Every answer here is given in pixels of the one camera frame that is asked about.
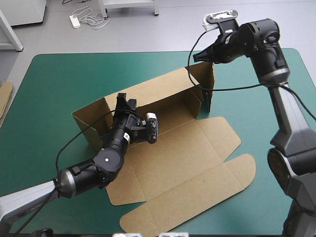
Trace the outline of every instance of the black cable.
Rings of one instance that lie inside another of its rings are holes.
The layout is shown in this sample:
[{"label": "black cable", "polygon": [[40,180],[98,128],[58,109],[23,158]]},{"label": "black cable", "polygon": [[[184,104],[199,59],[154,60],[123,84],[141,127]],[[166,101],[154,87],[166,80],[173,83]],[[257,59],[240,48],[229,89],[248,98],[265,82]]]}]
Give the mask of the black cable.
[{"label": "black cable", "polygon": [[281,87],[283,89],[285,89],[286,91],[292,93],[296,98],[297,100],[300,102],[300,104],[302,105],[302,107],[306,110],[306,112],[316,121],[316,117],[315,115],[313,115],[313,113],[307,108],[307,106],[304,104],[304,102],[302,101],[302,99],[299,97],[299,95],[294,91],[292,90],[291,88],[285,86],[285,85],[280,85],[278,83],[273,83],[273,82],[266,82],[266,83],[262,83],[262,84],[256,84],[256,85],[250,85],[250,86],[243,86],[243,87],[234,87],[234,88],[225,88],[225,89],[210,89],[210,88],[205,88],[205,87],[202,87],[200,85],[197,85],[194,83],[194,81],[192,80],[191,78],[191,74],[190,74],[190,58],[191,58],[191,55],[192,55],[192,52],[194,50],[194,48],[196,47],[196,45],[198,44],[199,40],[206,34],[207,32],[203,32],[199,38],[197,39],[197,41],[195,42],[195,44],[193,45],[190,53],[189,53],[189,57],[188,57],[188,76],[189,76],[189,79],[191,81],[191,83],[196,86],[197,88],[200,88],[201,90],[204,90],[204,91],[232,91],[232,90],[244,90],[244,89],[250,89],[250,88],[255,88],[255,87],[259,87],[259,86],[264,86],[264,85],[275,85],[276,87]]},{"label": "black cable", "polygon": [[45,199],[45,201],[40,205],[40,207],[33,213],[32,216],[30,216],[30,218],[14,233],[13,237],[16,237],[21,230],[24,229],[24,227],[26,227],[26,225],[32,221],[32,219],[40,212],[40,210],[46,205],[46,203],[48,203],[48,201],[50,200],[50,198],[53,196],[54,192],[56,191],[56,188],[54,188],[53,191],[51,191],[51,193],[47,196],[47,198]]},{"label": "black cable", "polygon": [[81,131],[80,133],[78,133],[76,136],[74,136],[69,142],[66,143],[66,145],[63,146],[62,149],[60,149],[60,151],[57,154],[56,157],[56,171],[57,171],[57,182],[60,182],[60,170],[59,170],[59,165],[58,165],[58,161],[59,161],[59,157],[61,155],[61,153],[65,150],[66,147],[68,147],[77,137],[79,137],[81,134],[83,134],[85,131],[87,131],[89,128],[91,128],[95,123],[97,123],[98,121],[100,121],[102,118],[104,118],[106,115],[109,115],[110,113],[113,112],[126,112],[129,114],[133,114],[135,116],[137,116],[138,118],[140,118],[141,120],[144,120],[138,113],[131,111],[131,110],[126,110],[126,109],[116,109],[116,110],[111,110],[109,112],[107,112],[106,114],[102,115],[100,118],[98,118],[97,120],[95,120],[91,125],[89,125],[88,127],[86,127],[83,131]]}]

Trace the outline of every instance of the white cabinet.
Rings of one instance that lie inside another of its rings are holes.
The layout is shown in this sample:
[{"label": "white cabinet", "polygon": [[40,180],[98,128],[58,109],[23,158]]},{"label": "white cabinet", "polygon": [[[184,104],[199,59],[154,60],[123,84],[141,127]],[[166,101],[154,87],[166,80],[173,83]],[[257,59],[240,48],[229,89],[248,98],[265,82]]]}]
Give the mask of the white cabinet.
[{"label": "white cabinet", "polygon": [[155,15],[159,15],[159,0],[99,0],[99,5],[104,18],[108,17],[107,9],[121,7],[151,6]]},{"label": "white cabinet", "polygon": [[0,9],[11,26],[43,21],[46,0],[0,0]]}]

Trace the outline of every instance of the white label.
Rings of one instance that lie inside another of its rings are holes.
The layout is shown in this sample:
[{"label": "white label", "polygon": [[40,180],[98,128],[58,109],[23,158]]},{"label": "white label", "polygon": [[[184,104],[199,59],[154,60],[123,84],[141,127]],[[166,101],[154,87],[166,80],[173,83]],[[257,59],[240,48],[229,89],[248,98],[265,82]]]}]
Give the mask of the white label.
[{"label": "white label", "polygon": [[124,138],[128,141],[128,144],[130,143],[130,136],[128,133],[124,133]]},{"label": "white label", "polygon": [[226,38],[225,44],[228,44],[228,43],[229,43],[229,39],[230,39],[231,36],[232,36],[232,35],[229,35],[229,36]]}]

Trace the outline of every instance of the wire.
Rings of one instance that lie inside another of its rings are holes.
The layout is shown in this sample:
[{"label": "wire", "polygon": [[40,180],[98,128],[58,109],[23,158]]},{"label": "wire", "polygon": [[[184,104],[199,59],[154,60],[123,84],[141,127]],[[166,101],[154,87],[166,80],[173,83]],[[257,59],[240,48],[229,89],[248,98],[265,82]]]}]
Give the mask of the wire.
[{"label": "wire", "polygon": [[107,21],[105,21],[105,19],[103,18],[100,12],[98,12],[95,16],[91,16],[92,13],[93,13],[93,10],[90,8],[90,0],[87,0],[85,7],[75,10],[73,12],[73,16],[77,17],[79,22],[90,25],[94,30],[99,30],[105,27],[110,22],[109,18],[107,19]]},{"label": "wire", "polygon": [[189,53],[189,57],[188,57],[188,76],[189,76],[189,79],[191,81],[191,83],[196,86],[197,88],[200,88],[201,90],[204,90],[204,91],[232,91],[232,90],[244,90],[244,89],[251,89],[251,88],[255,88],[255,87],[259,87],[259,86],[265,86],[265,85],[274,85],[275,87],[281,87],[283,88],[284,90],[292,93],[296,98],[297,100],[300,102],[300,104],[302,105],[302,107],[306,110],[306,112],[316,121],[316,116],[313,115],[313,113],[307,108],[307,106],[304,104],[304,102],[302,101],[302,99],[299,97],[299,95],[291,88],[285,86],[285,85],[280,85],[278,83],[273,83],[273,82],[266,82],[266,83],[261,83],[261,84],[256,84],[256,85],[250,85],[250,86],[243,86],[243,87],[234,87],[234,88],[224,88],[224,89],[211,89],[211,88],[205,88],[205,87],[202,87],[198,84],[195,84],[194,81],[192,80],[191,78],[191,74],[190,74],[190,58],[191,58],[191,55],[192,55],[192,52],[194,50],[194,48],[196,47],[196,45],[198,44],[199,40],[206,34],[207,32],[203,32],[199,38],[197,39],[197,41],[195,42],[195,44],[193,45],[190,53]]},{"label": "wire", "polygon": [[24,229],[24,227],[26,227],[26,225],[32,221],[32,219],[40,212],[40,210],[48,203],[48,201],[50,200],[50,198],[53,196],[54,192],[56,191],[57,189],[54,188],[53,191],[50,192],[50,194],[47,196],[47,198],[44,200],[44,202],[40,205],[40,207],[32,214],[32,216],[30,216],[30,218],[14,233],[13,237],[16,237],[20,232],[21,230]]},{"label": "wire", "polygon": [[97,120],[95,120],[91,125],[89,125],[88,127],[86,127],[84,130],[82,130],[80,133],[78,133],[76,136],[74,136],[69,142],[67,142],[62,149],[60,149],[60,151],[57,154],[56,157],[56,171],[57,171],[57,182],[60,183],[60,169],[59,169],[59,157],[61,155],[61,153],[77,138],[79,137],[81,134],[83,134],[85,131],[87,131],[89,128],[91,128],[94,124],[96,124],[98,121],[100,121],[102,118],[104,118],[105,116],[109,115],[110,113],[113,112],[126,112],[129,114],[133,114],[135,116],[137,116],[138,118],[140,118],[141,120],[144,120],[138,113],[131,111],[131,110],[126,110],[126,109],[115,109],[115,110],[111,110],[109,112],[107,112],[106,114],[102,115],[100,118],[98,118]]}]

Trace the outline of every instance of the unfolded cardboard box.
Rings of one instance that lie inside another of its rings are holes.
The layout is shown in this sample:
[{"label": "unfolded cardboard box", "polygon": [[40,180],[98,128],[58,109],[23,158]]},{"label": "unfolded cardboard box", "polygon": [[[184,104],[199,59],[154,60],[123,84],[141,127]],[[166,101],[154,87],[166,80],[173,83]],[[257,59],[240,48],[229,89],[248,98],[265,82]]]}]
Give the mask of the unfolded cardboard box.
[{"label": "unfolded cardboard box", "polygon": [[[213,88],[213,65],[190,66],[193,80]],[[180,68],[120,92],[137,99],[137,112],[157,114],[159,137],[154,144],[131,144],[117,179],[107,187],[113,205],[145,201],[122,216],[121,227],[130,233],[154,237],[193,218],[244,190],[255,176],[251,155],[225,162],[240,145],[238,135],[223,117],[196,120],[203,101],[202,91]],[[81,130],[113,110],[119,92],[73,112]],[[210,108],[211,93],[204,95]],[[84,135],[95,150],[103,146],[112,115]]]}]

